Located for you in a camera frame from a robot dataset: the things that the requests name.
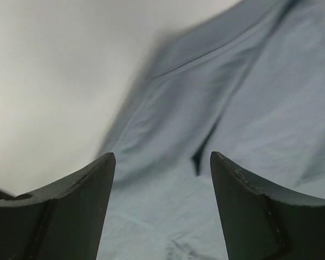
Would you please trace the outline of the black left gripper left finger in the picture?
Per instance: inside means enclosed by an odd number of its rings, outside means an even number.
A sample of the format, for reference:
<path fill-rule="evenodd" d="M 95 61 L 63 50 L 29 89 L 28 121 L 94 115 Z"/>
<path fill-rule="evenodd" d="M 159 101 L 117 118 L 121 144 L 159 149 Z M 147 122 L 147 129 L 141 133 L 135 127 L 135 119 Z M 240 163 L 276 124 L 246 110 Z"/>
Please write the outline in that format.
<path fill-rule="evenodd" d="M 0 190 L 0 259 L 96 259 L 115 164 L 106 153 L 28 193 Z"/>

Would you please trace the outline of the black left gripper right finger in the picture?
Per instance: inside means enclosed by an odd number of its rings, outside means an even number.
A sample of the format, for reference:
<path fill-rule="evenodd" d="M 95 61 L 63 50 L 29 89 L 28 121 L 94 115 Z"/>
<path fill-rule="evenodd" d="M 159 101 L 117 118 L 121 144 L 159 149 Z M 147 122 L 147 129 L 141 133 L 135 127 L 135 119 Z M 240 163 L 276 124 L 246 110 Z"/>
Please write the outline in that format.
<path fill-rule="evenodd" d="M 325 199 L 275 184 L 219 152 L 210 165 L 229 259 L 325 259 Z"/>

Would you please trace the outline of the grey polo shirt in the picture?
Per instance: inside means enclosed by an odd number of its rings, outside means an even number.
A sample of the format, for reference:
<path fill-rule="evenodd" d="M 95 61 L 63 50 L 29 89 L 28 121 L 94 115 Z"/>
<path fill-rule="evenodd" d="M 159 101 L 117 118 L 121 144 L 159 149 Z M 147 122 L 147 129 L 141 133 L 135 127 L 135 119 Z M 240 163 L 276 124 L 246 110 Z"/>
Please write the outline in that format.
<path fill-rule="evenodd" d="M 325 198 L 325 1 L 242 1 L 168 43 L 110 151 L 98 259 L 227 259 L 213 151 Z"/>

